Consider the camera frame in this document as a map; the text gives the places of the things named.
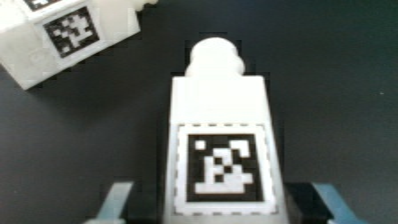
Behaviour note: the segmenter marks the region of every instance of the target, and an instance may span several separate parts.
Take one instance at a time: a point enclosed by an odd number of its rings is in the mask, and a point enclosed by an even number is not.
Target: white block
[[[23,89],[138,31],[151,0],[0,0],[0,63]]]
[[[172,80],[163,223],[287,224],[263,78],[241,76],[220,38],[190,58]]]

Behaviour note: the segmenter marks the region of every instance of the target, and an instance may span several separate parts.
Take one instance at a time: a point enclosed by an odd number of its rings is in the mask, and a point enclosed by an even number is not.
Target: black surface
[[[140,181],[136,202],[158,197],[170,76],[186,41],[220,32],[247,71],[270,74],[284,180],[330,182],[357,216],[394,224],[396,10],[383,0],[160,0],[140,35],[40,88],[1,72],[0,222],[81,223],[115,179]]]
[[[311,183],[284,184],[300,211],[300,224],[327,224],[334,219],[319,194]]]
[[[195,141],[204,141],[204,150],[195,149]],[[248,158],[239,157],[239,151],[231,150],[229,141],[243,140],[248,144]],[[231,150],[232,165],[241,166],[243,173],[252,175],[252,183],[243,184],[243,193],[197,193],[195,184],[206,183],[206,171],[204,171],[204,157],[213,157],[215,164],[222,164],[222,158],[215,157],[213,149]],[[190,134],[188,135],[188,177],[186,177],[186,201],[188,202],[261,202],[263,190],[261,190],[261,179],[259,179],[259,161],[257,161],[257,146],[254,135],[236,134]],[[224,182],[224,174],[215,176],[215,181]]]

